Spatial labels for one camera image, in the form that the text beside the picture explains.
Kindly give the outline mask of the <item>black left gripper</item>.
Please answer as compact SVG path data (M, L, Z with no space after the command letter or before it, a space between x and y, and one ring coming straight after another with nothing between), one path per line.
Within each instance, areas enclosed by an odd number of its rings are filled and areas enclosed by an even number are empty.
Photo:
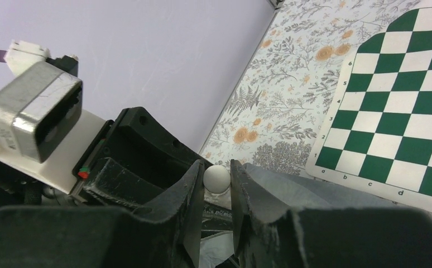
M187 147L143 107L104 123L72 170L80 203L137 208L174 185L192 164L213 164Z

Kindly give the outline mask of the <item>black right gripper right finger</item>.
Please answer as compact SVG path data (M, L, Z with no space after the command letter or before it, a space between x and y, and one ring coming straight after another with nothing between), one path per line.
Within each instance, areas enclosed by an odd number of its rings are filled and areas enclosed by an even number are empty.
M411 208L296 208L231 161L241 267L432 267L432 218Z

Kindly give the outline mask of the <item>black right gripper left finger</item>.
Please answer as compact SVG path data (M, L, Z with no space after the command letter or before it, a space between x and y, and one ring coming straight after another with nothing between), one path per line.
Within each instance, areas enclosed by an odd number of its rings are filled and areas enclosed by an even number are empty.
M113 206L0 208L0 267L198 267L204 163L131 212Z

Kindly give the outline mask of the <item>clear nail polish bottle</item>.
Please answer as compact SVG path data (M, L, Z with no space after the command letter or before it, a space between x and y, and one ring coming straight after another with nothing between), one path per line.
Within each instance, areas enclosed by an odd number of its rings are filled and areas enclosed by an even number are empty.
M232 221L231 193L229 189L216 194L205 189L203 217L221 221Z

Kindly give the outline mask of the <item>grey sleeved forearm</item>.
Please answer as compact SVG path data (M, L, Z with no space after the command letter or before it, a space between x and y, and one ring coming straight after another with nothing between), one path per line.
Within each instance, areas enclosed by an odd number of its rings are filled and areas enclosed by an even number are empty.
M254 164L243 164L260 186L289 206L309 208L401 207L390 200L326 181L278 173ZM222 234L201 243L199 267L217 267L234 252L232 238Z

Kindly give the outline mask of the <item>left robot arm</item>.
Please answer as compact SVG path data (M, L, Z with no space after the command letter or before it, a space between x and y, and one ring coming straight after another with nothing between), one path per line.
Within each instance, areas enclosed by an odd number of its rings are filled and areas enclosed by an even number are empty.
M173 186L196 161L210 166L143 107L126 108L107 121L82 111L44 162L0 143L0 204L36 204L42 196L64 195L79 204L134 211Z

